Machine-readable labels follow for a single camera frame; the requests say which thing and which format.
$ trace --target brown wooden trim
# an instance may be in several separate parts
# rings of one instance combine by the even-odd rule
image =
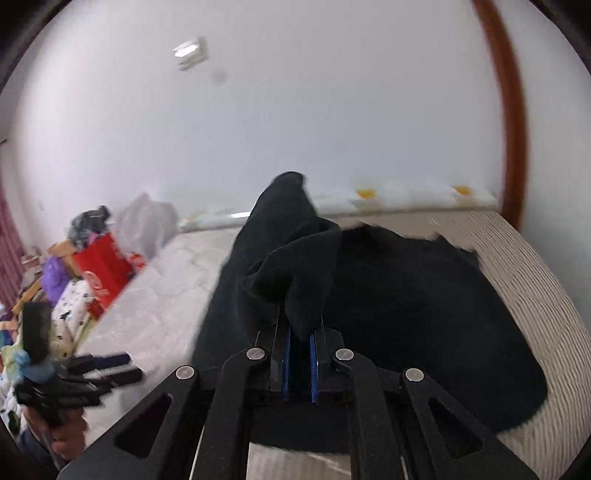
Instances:
[[[505,187],[501,214],[519,228],[527,181],[527,118],[517,58],[503,19],[491,0],[472,0],[478,14],[501,90],[505,124]]]

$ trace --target blue sleeve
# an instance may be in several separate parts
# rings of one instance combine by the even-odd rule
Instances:
[[[17,443],[22,454],[30,462],[36,464],[43,471],[47,479],[57,478],[57,468],[53,465],[51,455],[45,447],[37,441],[29,428],[19,435]]]

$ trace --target bag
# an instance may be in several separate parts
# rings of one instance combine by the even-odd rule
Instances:
[[[50,255],[43,265],[41,287],[52,307],[56,306],[69,281],[70,276],[64,264],[59,258]]]
[[[82,276],[106,309],[134,275],[133,268],[119,251],[110,233],[74,255]]]
[[[143,269],[175,237],[178,214],[171,203],[154,202],[142,193],[113,219],[118,247],[136,271]]]

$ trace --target beige corrugated surface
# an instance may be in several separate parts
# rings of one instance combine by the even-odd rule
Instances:
[[[531,246],[495,212],[421,212],[363,220],[404,236],[443,235],[477,250],[482,269],[508,306],[548,381],[548,399],[524,425],[499,438],[540,480],[557,480],[591,434],[591,339],[573,303]],[[252,445],[248,479],[341,480],[345,456],[286,452]]]

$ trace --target silver screw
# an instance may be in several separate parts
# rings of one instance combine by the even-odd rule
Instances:
[[[337,359],[346,362],[348,360],[351,360],[355,356],[355,354],[348,348],[340,348],[336,351],[335,356]]]
[[[261,358],[264,358],[265,351],[262,348],[254,347],[251,348],[248,352],[246,352],[246,356],[250,360],[260,360]]]
[[[418,368],[409,368],[404,374],[411,382],[420,382],[425,378],[425,374]]]
[[[179,380],[188,380],[195,374],[195,369],[190,365],[184,365],[177,368],[177,378]]]

